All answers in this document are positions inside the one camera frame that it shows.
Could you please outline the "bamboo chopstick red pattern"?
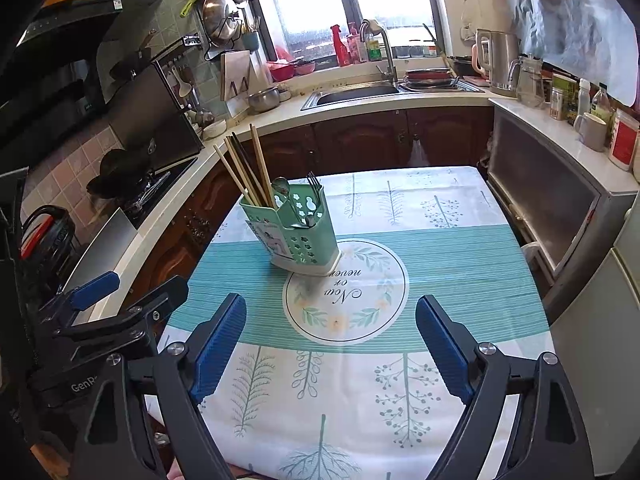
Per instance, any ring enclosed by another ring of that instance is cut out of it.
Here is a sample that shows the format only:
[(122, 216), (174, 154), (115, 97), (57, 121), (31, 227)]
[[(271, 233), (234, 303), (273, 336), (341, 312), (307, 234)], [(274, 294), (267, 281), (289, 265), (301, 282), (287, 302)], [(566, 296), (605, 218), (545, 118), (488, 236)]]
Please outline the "bamboo chopstick red pattern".
[(214, 145), (213, 148), (214, 148), (215, 153), (218, 155), (220, 161), (224, 165), (224, 168), (226, 168), (227, 171), (228, 171), (228, 174), (230, 174), (230, 177), (231, 177), (232, 181), (234, 182), (234, 184), (241, 191), (241, 194), (244, 197), (244, 200), (246, 200), (247, 203), (249, 203), (250, 205), (253, 205), (253, 202), (250, 199), (250, 193), (248, 192), (248, 189), (246, 188), (246, 186), (244, 184), (241, 183), (241, 180), (239, 179), (239, 177), (236, 175), (236, 173), (232, 169), (232, 167), (229, 164), (228, 160), (224, 157), (224, 154), (221, 153), (221, 150), (218, 148), (217, 145)]

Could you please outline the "green plastic utensil holder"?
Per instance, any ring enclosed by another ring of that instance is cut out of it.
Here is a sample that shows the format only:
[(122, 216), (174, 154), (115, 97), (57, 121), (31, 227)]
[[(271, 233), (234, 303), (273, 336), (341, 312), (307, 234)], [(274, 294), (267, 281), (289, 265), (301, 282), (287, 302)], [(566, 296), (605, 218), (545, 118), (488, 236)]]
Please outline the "green plastic utensil holder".
[(277, 204), (274, 209), (250, 205), (244, 198), (240, 200), (246, 223), (266, 248), (274, 266), (310, 276), (329, 275), (341, 253), (324, 187), (321, 185), (320, 208), (308, 182), (291, 183), (290, 187), (299, 213), (297, 222), (285, 198), (273, 191)]

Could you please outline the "dark brown chopstick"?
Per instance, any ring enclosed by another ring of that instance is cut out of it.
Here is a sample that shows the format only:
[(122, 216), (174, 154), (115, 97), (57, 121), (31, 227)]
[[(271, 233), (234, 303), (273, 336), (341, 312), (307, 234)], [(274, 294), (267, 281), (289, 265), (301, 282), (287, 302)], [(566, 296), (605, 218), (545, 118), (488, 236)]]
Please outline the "dark brown chopstick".
[(250, 180), (252, 180), (253, 182), (253, 186), (257, 192), (257, 195), (259, 196), (260, 203), (264, 207), (269, 207), (270, 203), (268, 202), (267, 194), (265, 190), (262, 188), (262, 184), (260, 183), (260, 180), (258, 179), (257, 174), (255, 174), (255, 171), (252, 165), (250, 164), (250, 159), (248, 158), (246, 151), (242, 147), (242, 143), (239, 141), (238, 136), (234, 132), (231, 133), (231, 143), (233, 144), (235, 151), (239, 155), (240, 161), (242, 162), (245, 172), (250, 177)]

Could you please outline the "silver fork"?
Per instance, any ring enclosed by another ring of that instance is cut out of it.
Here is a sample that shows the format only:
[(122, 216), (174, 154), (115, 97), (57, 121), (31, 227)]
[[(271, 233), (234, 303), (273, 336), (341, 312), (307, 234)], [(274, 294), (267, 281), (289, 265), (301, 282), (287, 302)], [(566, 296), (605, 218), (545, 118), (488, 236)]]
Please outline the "silver fork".
[(307, 174), (307, 181), (312, 190), (314, 191), (314, 198), (316, 199), (317, 208), (320, 208), (321, 203), (321, 184), (318, 178), (314, 175), (312, 171), (309, 171)]

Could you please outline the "brown bamboo chopstick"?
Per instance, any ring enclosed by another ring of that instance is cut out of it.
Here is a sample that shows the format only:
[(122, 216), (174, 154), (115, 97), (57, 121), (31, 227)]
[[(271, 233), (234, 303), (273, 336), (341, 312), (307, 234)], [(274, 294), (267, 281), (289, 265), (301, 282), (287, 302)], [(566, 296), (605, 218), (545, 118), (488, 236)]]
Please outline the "brown bamboo chopstick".
[(266, 165), (264, 153), (262, 152), (262, 144), (260, 144), (260, 141), (259, 141), (257, 128), (253, 124), (250, 124), (250, 134), (252, 135), (252, 141), (253, 141), (254, 151), (256, 154), (257, 162), (258, 162), (260, 176), (262, 177), (262, 188), (264, 189), (267, 195), (269, 206), (272, 209), (274, 209), (277, 207), (277, 204), (273, 197), (271, 179), (268, 174), (268, 168)]

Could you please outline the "bamboo chopstick dark tip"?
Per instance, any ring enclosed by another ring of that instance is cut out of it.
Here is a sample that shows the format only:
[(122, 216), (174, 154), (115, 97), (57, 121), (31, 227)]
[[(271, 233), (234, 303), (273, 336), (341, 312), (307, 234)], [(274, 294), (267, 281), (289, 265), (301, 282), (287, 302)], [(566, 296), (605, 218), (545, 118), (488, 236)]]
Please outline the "bamboo chopstick dark tip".
[(241, 162), (240, 156), (235, 151), (235, 148), (233, 146), (230, 136), (226, 136), (224, 138), (224, 144), (226, 144), (227, 151), (230, 154), (232, 162), (234, 163), (235, 172), (240, 177), (244, 185), (244, 188), (246, 188), (246, 192), (247, 192), (246, 200), (250, 200), (254, 206), (259, 207), (262, 204), (259, 200), (259, 194), (256, 192), (254, 188), (252, 179), (246, 173), (245, 168)]

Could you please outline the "chrome kitchen faucet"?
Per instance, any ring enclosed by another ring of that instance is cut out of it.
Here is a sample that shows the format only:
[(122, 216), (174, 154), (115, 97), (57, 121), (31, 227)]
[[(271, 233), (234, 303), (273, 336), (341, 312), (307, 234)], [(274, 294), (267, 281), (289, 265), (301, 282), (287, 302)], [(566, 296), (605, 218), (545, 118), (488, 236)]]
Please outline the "chrome kitchen faucet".
[(380, 73), (392, 86), (396, 86), (398, 73), (386, 29), (374, 18), (370, 20), (364, 18), (360, 25), (359, 36), (371, 62), (386, 61), (386, 69), (380, 70)]

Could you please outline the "black wok on stove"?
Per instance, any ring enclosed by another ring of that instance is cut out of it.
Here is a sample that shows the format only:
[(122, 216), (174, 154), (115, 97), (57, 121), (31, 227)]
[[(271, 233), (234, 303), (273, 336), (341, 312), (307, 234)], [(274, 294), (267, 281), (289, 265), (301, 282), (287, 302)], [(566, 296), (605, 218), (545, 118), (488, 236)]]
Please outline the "black wok on stove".
[(129, 198), (141, 192), (152, 172), (151, 157), (145, 150), (113, 148), (101, 159), (99, 174), (88, 182), (86, 190), (104, 200)]

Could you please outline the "teal patterned tablecloth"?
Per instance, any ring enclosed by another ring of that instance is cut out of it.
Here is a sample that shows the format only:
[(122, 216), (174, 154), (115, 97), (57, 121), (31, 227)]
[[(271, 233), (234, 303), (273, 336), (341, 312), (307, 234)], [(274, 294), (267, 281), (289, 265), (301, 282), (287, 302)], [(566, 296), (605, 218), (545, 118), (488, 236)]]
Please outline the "teal patterned tablecloth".
[(188, 338), (224, 297), (247, 319), (200, 411), (232, 465), (276, 479), (422, 479), (462, 413), (414, 322), (433, 295), (508, 356), (552, 349), (528, 266), (472, 167), (322, 180), (341, 258), (324, 278), (273, 266), (234, 207), (161, 344)]

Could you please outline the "white plastic bag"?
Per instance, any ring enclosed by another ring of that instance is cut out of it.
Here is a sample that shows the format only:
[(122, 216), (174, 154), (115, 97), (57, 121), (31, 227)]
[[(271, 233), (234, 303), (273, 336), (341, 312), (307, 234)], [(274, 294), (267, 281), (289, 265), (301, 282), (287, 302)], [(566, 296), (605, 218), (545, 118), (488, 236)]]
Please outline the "white plastic bag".
[(419, 138), (413, 138), (411, 143), (411, 151), (408, 159), (408, 166), (411, 168), (420, 168), (430, 166), (425, 148)]

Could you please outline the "small steel pot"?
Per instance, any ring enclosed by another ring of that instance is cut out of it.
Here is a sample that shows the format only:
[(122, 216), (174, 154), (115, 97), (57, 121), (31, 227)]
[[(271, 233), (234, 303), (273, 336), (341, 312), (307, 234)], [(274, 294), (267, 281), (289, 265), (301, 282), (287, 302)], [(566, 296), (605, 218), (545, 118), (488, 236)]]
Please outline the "small steel pot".
[(269, 112), (280, 105), (280, 92), (277, 87), (259, 90), (248, 96), (250, 112), (254, 115)]

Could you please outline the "wooden cutting board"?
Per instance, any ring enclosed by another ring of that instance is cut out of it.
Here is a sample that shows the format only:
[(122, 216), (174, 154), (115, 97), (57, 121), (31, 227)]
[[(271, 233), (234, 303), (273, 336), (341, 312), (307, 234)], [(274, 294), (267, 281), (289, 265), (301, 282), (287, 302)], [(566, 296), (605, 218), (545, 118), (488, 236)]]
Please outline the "wooden cutting board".
[(247, 92), (250, 79), (250, 52), (228, 51), (220, 57), (220, 95), (224, 101), (230, 101), (241, 93)]

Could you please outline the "red bowl on sill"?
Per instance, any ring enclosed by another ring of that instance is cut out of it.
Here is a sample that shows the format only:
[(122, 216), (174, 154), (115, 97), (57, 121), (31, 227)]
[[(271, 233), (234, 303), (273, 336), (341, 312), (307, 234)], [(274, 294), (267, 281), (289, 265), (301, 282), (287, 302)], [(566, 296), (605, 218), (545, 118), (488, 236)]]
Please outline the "red bowl on sill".
[(267, 67), (274, 82), (286, 81), (296, 76), (295, 66), (289, 62), (268, 62)]

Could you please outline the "stainless steel sink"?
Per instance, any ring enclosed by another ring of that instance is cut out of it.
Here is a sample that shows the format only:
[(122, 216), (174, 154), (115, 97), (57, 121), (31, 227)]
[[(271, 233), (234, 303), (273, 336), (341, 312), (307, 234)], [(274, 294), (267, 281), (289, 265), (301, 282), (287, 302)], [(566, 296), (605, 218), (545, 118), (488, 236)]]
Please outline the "stainless steel sink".
[(336, 103), (360, 101), (378, 98), (379, 96), (398, 96), (405, 93), (393, 84), (356, 84), (348, 88), (341, 88), (328, 92), (314, 92), (305, 102), (302, 110), (313, 110), (317, 107), (329, 106)]

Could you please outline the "red labelled jar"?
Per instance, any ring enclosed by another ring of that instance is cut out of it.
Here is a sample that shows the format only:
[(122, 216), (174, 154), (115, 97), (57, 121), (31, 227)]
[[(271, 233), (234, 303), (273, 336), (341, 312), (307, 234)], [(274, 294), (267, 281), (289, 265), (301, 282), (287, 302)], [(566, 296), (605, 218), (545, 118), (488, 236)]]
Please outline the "red labelled jar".
[(639, 141), (639, 122), (623, 110), (616, 110), (608, 159), (618, 168), (629, 171)]

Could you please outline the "hanging steel pot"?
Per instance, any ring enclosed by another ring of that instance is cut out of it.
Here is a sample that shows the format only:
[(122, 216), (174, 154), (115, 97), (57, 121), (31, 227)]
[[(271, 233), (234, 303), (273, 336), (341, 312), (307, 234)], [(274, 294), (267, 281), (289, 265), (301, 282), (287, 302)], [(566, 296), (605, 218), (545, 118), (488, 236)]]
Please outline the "hanging steel pot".
[(240, 12), (233, 0), (204, 0), (201, 14), (206, 34), (216, 46), (239, 38)]

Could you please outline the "glass teapot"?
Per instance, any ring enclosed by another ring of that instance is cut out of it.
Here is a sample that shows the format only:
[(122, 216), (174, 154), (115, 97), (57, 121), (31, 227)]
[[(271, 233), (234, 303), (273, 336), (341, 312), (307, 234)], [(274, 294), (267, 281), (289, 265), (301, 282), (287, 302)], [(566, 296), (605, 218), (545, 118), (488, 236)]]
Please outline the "glass teapot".
[(542, 61), (525, 54), (510, 64), (509, 84), (515, 89), (516, 98), (525, 106), (539, 108), (544, 104)]

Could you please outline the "stacked red plates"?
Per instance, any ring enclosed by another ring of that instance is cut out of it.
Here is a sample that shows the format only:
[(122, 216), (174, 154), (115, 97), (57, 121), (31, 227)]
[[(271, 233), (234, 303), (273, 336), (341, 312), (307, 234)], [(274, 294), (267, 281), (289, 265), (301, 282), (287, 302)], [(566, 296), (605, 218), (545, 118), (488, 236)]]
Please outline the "stacked red plates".
[(446, 68), (424, 68), (423, 70), (407, 70), (404, 83), (416, 88), (451, 86), (456, 77)]

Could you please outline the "red spray bottle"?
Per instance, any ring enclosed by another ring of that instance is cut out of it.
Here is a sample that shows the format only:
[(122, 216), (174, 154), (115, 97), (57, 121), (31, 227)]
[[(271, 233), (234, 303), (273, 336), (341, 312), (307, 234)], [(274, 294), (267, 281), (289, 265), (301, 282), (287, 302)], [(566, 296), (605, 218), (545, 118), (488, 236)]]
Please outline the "red spray bottle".
[(350, 62), (348, 49), (341, 37), (340, 26), (338, 26), (337, 24), (332, 25), (331, 32), (332, 32), (333, 47), (334, 47), (338, 65), (341, 67), (349, 66), (350, 64), (352, 64), (352, 62)]

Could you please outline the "steel electric kettle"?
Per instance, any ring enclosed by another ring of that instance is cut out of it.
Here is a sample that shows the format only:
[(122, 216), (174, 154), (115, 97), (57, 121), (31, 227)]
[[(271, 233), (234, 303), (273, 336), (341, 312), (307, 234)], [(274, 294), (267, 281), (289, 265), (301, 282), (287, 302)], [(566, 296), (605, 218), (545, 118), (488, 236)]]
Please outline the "steel electric kettle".
[(472, 47), (472, 66), (486, 77), (492, 92), (515, 96), (516, 68), (520, 57), (518, 37), (508, 32), (479, 28)]

